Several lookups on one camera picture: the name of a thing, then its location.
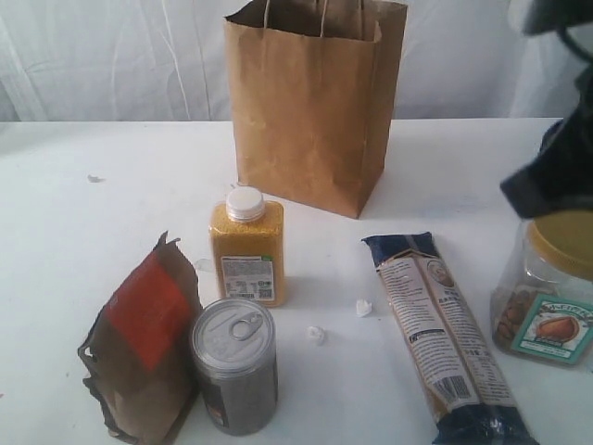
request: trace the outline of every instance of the yellow jar lid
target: yellow jar lid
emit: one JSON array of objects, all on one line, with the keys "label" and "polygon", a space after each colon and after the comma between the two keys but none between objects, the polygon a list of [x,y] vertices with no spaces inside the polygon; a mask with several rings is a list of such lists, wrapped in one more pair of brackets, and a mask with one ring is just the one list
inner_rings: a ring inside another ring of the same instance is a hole
[{"label": "yellow jar lid", "polygon": [[563,211],[529,223],[536,252],[558,270],[593,281],[593,211]]}]

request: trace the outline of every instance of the ring pull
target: ring pull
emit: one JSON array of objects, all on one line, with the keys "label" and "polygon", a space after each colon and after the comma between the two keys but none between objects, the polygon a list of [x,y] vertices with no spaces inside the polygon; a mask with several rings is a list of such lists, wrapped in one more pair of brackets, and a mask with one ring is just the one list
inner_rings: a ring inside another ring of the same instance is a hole
[{"label": "ring pull", "polygon": [[262,325],[263,315],[258,312],[250,312],[231,323],[229,334],[235,340],[245,341],[253,336]]}]

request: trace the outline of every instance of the barcode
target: barcode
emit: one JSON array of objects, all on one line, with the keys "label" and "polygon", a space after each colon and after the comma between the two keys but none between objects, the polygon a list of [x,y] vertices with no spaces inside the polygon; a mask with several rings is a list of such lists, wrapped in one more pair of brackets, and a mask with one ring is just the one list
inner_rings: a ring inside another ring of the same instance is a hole
[{"label": "barcode", "polygon": [[457,399],[469,399],[471,397],[470,390],[467,388],[465,379],[461,375],[442,378],[435,382],[435,388],[441,393],[447,403],[451,403]]},{"label": "barcode", "polygon": [[271,295],[271,289],[260,289],[259,299],[273,299],[273,296]]},{"label": "barcode", "polygon": [[231,297],[237,299],[254,299],[256,296],[255,294],[231,294]]}]

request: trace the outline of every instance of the clear plastic jar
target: clear plastic jar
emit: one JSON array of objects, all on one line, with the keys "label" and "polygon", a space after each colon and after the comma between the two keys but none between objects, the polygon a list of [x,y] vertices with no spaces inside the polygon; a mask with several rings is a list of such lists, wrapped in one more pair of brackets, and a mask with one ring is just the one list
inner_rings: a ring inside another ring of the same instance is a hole
[{"label": "clear plastic jar", "polygon": [[212,211],[210,242],[222,298],[284,303],[284,208],[237,187]]},{"label": "clear plastic jar", "polygon": [[490,314],[494,341],[505,352],[590,367],[593,212],[563,212],[522,224]]}]

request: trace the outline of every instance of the white bottle cap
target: white bottle cap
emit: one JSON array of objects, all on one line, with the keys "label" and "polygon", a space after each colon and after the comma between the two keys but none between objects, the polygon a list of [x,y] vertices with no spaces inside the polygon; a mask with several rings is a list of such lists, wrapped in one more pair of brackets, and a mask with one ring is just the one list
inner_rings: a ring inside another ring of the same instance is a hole
[{"label": "white bottle cap", "polygon": [[247,223],[263,216],[266,203],[257,188],[237,187],[226,197],[226,214],[233,221]]}]

